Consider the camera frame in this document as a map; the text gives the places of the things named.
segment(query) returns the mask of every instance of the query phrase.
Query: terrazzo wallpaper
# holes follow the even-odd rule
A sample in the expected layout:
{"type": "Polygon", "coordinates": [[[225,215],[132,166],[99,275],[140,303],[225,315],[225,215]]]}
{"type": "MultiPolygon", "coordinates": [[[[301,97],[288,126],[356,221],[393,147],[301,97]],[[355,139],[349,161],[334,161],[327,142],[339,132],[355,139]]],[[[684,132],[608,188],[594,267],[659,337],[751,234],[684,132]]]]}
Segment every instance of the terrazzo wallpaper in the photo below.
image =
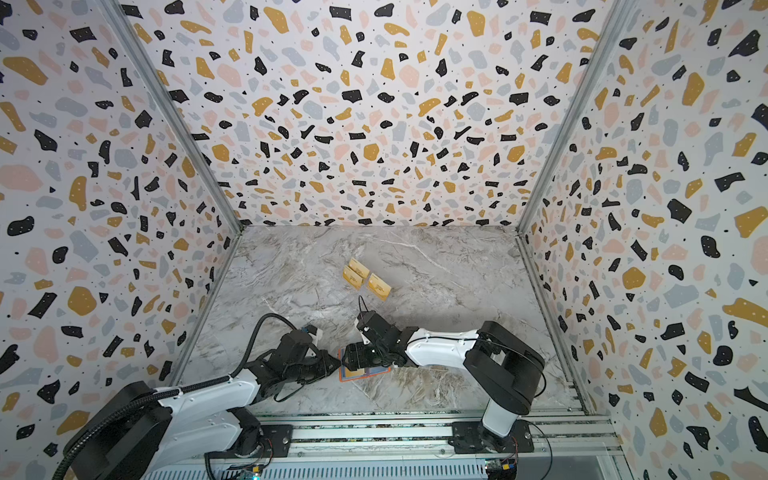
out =
{"type": "Polygon", "coordinates": [[[0,2],[0,478],[167,381],[234,238],[90,2],[0,2]]]}
{"type": "Polygon", "coordinates": [[[611,6],[124,3],[245,224],[422,226],[517,223],[611,6]]]}
{"type": "Polygon", "coordinates": [[[768,2],[642,2],[525,240],[637,478],[768,478],[768,2]]]}

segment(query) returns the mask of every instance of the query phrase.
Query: gray marble table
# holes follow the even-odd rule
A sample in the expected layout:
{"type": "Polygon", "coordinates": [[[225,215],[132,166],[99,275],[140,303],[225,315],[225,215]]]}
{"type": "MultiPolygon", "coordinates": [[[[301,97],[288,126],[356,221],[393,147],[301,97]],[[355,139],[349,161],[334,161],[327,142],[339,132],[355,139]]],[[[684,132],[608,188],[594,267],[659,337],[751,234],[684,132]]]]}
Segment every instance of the gray marble table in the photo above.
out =
{"type": "MultiPolygon", "coordinates": [[[[248,227],[182,380],[229,372],[268,311],[298,327],[322,329],[319,347],[336,353],[360,341],[354,328],[359,293],[401,328],[450,332],[499,322],[547,361],[548,387],[534,408],[573,404],[510,227],[248,227]],[[342,278],[351,257],[392,286],[385,302],[342,278]]],[[[267,320],[251,358],[276,346],[285,332],[282,323],[267,320]]],[[[334,375],[285,402],[266,400],[251,409],[262,415],[427,412],[483,409],[487,401],[467,372],[435,366],[351,382],[334,375]]]]}

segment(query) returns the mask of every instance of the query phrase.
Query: black cable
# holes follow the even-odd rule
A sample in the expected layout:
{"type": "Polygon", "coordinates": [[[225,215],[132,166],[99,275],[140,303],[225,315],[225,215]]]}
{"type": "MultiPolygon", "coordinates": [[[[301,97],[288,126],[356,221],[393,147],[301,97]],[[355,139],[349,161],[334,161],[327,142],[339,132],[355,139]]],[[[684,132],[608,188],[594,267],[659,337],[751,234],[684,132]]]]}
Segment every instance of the black cable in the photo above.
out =
{"type": "Polygon", "coordinates": [[[549,475],[549,471],[552,470],[552,462],[554,461],[554,458],[552,457],[552,444],[549,442],[549,439],[544,434],[544,432],[536,425],[535,423],[528,422],[529,425],[533,425],[536,427],[536,429],[541,433],[541,436],[544,437],[544,440],[547,441],[547,447],[549,447],[549,466],[547,467],[547,471],[544,472],[544,475],[539,480],[544,480],[547,478],[547,475],[549,475]]]}

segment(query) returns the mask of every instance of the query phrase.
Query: gray spot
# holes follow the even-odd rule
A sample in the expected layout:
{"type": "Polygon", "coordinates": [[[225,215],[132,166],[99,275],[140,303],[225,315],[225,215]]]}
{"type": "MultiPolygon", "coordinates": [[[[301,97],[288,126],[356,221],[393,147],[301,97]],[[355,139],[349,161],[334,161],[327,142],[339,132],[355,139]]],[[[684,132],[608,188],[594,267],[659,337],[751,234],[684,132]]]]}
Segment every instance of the gray spot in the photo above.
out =
{"type": "Polygon", "coordinates": [[[685,428],[685,425],[683,425],[679,418],[677,418],[675,415],[672,415],[670,417],[670,428],[672,428],[672,430],[675,432],[680,433],[683,431],[683,428],[685,428]]]}
{"type": "Polygon", "coordinates": [[[138,165],[136,157],[134,157],[134,152],[125,148],[121,148],[114,152],[114,163],[118,167],[123,168],[134,168],[138,165]]]}
{"type": "Polygon", "coordinates": [[[474,121],[480,121],[485,115],[485,107],[483,107],[480,102],[472,102],[472,104],[467,107],[467,115],[474,121]]]}
{"type": "Polygon", "coordinates": [[[56,117],[46,114],[45,112],[41,112],[39,114],[30,113],[29,117],[39,124],[45,125],[46,127],[53,128],[56,126],[56,117]]]}
{"type": "Polygon", "coordinates": [[[453,48],[448,49],[448,56],[451,57],[451,62],[455,65],[462,60],[462,54],[458,53],[453,48]]]}
{"type": "Polygon", "coordinates": [[[37,203],[35,203],[35,206],[40,208],[50,208],[52,210],[55,210],[59,208],[63,203],[64,202],[61,201],[61,199],[44,195],[43,197],[38,198],[38,201],[37,203]]]}
{"type": "Polygon", "coordinates": [[[304,57],[302,57],[301,54],[293,47],[285,47],[283,49],[283,55],[287,56],[290,62],[297,67],[303,67],[306,65],[304,57]]]}
{"type": "Polygon", "coordinates": [[[707,75],[712,76],[719,74],[724,65],[725,57],[713,58],[710,60],[710,64],[707,66],[707,75]]]}
{"type": "Polygon", "coordinates": [[[5,30],[3,27],[0,27],[0,43],[11,50],[18,50],[18,48],[21,46],[18,43],[18,38],[16,38],[10,31],[5,30]]]}
{"type": "Polygon", "coordinates": [[[325,49],[325,51],[330,53],[331,56],[336,59],[336,61],[341,60],[341,57],[339,56],[339,52],[336,51],[339,49],[339,46],[333,40],[331,40],[331,37],[329,36],[323,37],[323,48],[325,49]]]}
{"type": "Polygon", "coordinates": [[[650,385],[650,378],[642,373],[636,366],[629,365],[629,374],[632,375],[632,379],[638,385],[650,385]]]}
{"type": "Polygon", "coordinates": [[[515,57],[515,60],[518,61],[518,65],[520,65],[523,62],[524,51],[525,51],[525,47],[523,47],[523,44],[520,43],[519,40],[513,41],[512,46],[509,48],[509,54],[515,57]]]}
{"type": "Polygon", "coordinates": [[[710,315],[710,325],[712,326],[712,336],[716,342],[723,339],[723,319],[720,315],[710,315]]]}
{"type": "Polygon", "coordinates": [[[481,51],[472,50],[467,54],[467,56],[469,57],[470,60],[472,60],[472,64],[475,66],[475,68],[488,67],[488,61],[485,60],[485,55],[483,55],[481,51]]]}
{"type": "Polygon", "coordinates": [[[442,7],[438,8],[434,12],[430,13],[429,16],[427,16],[427,25],[431,27],[437,27],[443,24],[445,22],[445,19],[448,17],[448,12],[451,11],[451,5],[448,3],[442,4],[442,7]]]}
{"type": "Polygon", "coordinates": [[[638,455],[643,455],[645,452],[645,437],[643,436],[643,432],[638,427],[634,428],[632,445],[634,445],[634,451],[637,452],[638,455]]]}
{"type": "Polygon", "coordinates": [[[315,120],[323,119],[323,107],[320,107],[318,104],[316,104],[313,101],[304,102],[304,107],[302,108],[302,110],[304,110],[304,113],[308,114],[310,117],[314,118],[315,120]]]}
{"type": "Polygon", "coordinates": [[[240,23],[243,21],[243,0],[235,0],[227,10],[224,10],[222,18],[227,23],[240,23]]]}
{"type": "Polygon", "coordinates": [[[725,446],[726,450],[731,453],[739,447],[739,433],[736,431],[737,422],[736,417],[731,415],[728,425],[725,425],[722,432],[715,435],[720,440],[720,443],[725,446]]]}
{"type": "Polygon", "coordinates": [[[87,263],[98,255],[98,248],[80,230],[70,233],[69,240],[72,242],[72,253],[87,263]]]}
{"type": "Polygon", "coordinates": [[[664,144],[671,147],[677,141],[677,122],[672,119],[664,121],[664,144]]]}
{"type": "Polygon", "coordinates": [[[634,204],[643,197],[643,183],[639,178],[627,182],[627,203],[634,204]]]}
{"type": "Polygon", "coordinates": [[[664,292],[664,298],[671,308],[677,308],[699,298],[699,290],[695,285],[675,285],[664,292]]]}
{"type": "Polygon", "coordinates": [[[85,74],[91,80],[91,83],[96,85],[103,85],[106,88],[112,89],[112,84],[104,80],[104,72],[96,70],[95,68],[85,67],[85,74]]]}
{"type": "Polygon", "coordinates": [[[667,180],[664,182],[664,193],[676,194],[680,189],[680,182],[677,180],[667,180]]]}
{"type": "Polygon", "coordinates": [[[715,228],[717,228],[717,222],[719,221],[720,214],[708,218],[700,218],[696,220],[696,228],[699,230],[706,230],[707,232],[714,232],[715,228]]]}
{"type": "Polygon", "coordinates": [[[12,386],[20,385],[39,385],[40,375],[43,373],[43,369],[26,369],[24,372],[18,374],[13,380],[9,380],[4,383],[0,383],[0,390],[7,389],[12,386]]]}
{"type": "Polygon", "coordinates": [[[682,57],[680,54],[677,54],[672,55],[669,58],[665,58],[664,60],[659,60],[651,65],[650,70],[659,76],[666,75],[672,70],[672,67],[680,61],[681,58],[682,57]]]}
{"type": "Polygon", "coordinates": [[[712,135],[709,140],[704,142],[704,151],[707,152],[707,158],[704,160],[704,166],[709,167],[714,160],[715,155],[723,151],[723,132],[718,131],[712,135]]]}
{"type": "Polygon", "coordinates": [[[734,290],[741,288],[741,283],[744,281],[744,269],[739,266],[738,263],[730,264],[730,272],[728,273],[728,285],[734,290]]]}

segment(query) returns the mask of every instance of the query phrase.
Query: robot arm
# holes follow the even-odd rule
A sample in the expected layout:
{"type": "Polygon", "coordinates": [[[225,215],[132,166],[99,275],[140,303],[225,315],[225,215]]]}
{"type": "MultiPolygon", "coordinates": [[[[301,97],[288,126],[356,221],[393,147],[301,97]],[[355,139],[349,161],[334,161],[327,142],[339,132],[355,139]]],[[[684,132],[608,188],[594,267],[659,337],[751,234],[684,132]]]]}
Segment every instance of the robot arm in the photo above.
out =
{"type": "Polygon", "coordinates": [[[531,411],[545,366],[541,355],[496,322],[459,333],[400,330],[370,310],[360,312],[356,324],[362,342],[346,347],[346,368],[443,365],[469,371],[491,397],[479,438],[485,447],[507,451],[515,420],[531,411]]]}

